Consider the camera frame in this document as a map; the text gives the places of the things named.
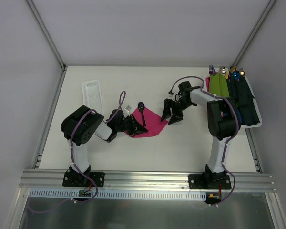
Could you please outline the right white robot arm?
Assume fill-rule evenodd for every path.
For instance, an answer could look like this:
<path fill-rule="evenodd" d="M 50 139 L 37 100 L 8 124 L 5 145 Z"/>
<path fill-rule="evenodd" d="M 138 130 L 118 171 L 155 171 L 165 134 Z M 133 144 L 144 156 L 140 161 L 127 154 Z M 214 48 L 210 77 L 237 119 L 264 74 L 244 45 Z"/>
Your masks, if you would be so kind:
<path fill-rule="evenodd" d="M 191 86 L 189 81 L 179 84 L 177 99 L 164 100 L 161 121 L 174 124 L 183 120 L 183 111 L 190 106 L 201 106 L 207 110 L 207 126 L 212 136 L 210 158 L 200 175 L 188 176 L 190 189 L 231 189 L 226 168 L 226 156 L 231 141 L 240 130 L 241 123 L 233 98 L 223 98 L 203 89 Z"/>

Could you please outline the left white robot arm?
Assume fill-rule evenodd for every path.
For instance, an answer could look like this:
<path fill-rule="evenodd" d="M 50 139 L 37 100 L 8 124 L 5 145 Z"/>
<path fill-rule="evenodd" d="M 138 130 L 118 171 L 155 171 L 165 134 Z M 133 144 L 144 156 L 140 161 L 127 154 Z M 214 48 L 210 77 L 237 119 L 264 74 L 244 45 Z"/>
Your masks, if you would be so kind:
<path fill-rule="evenodd" d="M 61 131 L 71 150 L 71 165 L 64 173 L 64 187 L 103 187 L 105 174 L 92 172 L 88 160 L 87 143 L 93 135 L 110 143 L 120 132 L 131 137 L 148 132 L 132 114 L 125 116 L 121 108 L 113 110 L 105 121 L 103 115 L 84 105 L 64 119 Z"/>

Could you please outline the purple metallic spoon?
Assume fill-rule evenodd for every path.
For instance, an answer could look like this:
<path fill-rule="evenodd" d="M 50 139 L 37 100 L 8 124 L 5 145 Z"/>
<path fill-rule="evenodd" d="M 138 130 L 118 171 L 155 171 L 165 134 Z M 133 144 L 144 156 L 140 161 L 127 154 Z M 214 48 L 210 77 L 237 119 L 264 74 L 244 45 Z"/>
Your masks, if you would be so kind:
<path fill-rule="evenodd" d="M 139 102 L 139 103 L 138 103 L 138 110 L 139 110 L 140 112 L 143 112 L 144 109 L 145 109 L 144 103 L 143 103 L 143 102 Z"/>

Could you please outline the black fork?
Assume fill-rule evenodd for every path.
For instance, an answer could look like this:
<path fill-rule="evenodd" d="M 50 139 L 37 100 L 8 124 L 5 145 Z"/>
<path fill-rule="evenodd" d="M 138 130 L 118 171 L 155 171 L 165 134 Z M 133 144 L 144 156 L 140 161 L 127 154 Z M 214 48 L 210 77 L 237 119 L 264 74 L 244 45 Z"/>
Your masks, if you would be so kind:
<path fill-rule="evenodd" d="M 145 122 L 145 117 L 144 117 L 144 113 L 143 112 L 140 112 L 140 113 L 141 113 L 141 117 L 142 117 L 143 126 L 146 127 L 146 122 Z"/>

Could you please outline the magenta paper napkin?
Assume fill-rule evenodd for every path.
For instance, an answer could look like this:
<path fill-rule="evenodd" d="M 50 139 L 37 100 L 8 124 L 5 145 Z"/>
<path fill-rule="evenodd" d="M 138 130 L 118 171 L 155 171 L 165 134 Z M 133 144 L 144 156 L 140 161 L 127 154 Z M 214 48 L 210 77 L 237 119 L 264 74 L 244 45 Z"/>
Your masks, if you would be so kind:
<path fill-rule="evenodd" d="M 132 138 L 147 138 L 147 137 L 154 137 L 158 136 L 165 126 L 168 124 L 167 121 L 161 122 L 161 117 L 156 114 L 155 112 L 151 111 L 148 108 L 144 109 L 144 117 L 146 122 L 146 129 L 148 130 L 145 134 L 140 134 L 137 136 L 130 136 Z M 139 112 L 138 108 L 136 108 L 130 115 L 133 115 L 135 119 L 143 125 L 141 113 Z"/>

